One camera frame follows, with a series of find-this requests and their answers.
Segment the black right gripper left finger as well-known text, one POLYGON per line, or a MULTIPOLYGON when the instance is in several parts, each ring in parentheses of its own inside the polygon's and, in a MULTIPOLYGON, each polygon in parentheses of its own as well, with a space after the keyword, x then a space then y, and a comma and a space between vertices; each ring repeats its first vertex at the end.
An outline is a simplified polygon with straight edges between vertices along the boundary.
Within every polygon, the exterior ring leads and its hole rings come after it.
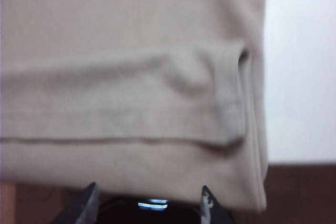
POLYGON ((89 184, 56 217, 56 223, 95 223, 99 208, 99 188, 89 184))

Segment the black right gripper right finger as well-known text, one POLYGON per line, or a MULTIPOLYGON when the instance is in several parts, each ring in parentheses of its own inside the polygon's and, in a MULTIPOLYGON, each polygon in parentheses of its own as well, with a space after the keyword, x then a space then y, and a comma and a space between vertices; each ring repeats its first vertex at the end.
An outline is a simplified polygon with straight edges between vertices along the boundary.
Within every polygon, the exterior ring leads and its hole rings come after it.
POLYGON ((217 201, 207 186, 203 186, 201 195, 201 224, 229 224, 230 213, 217 201))

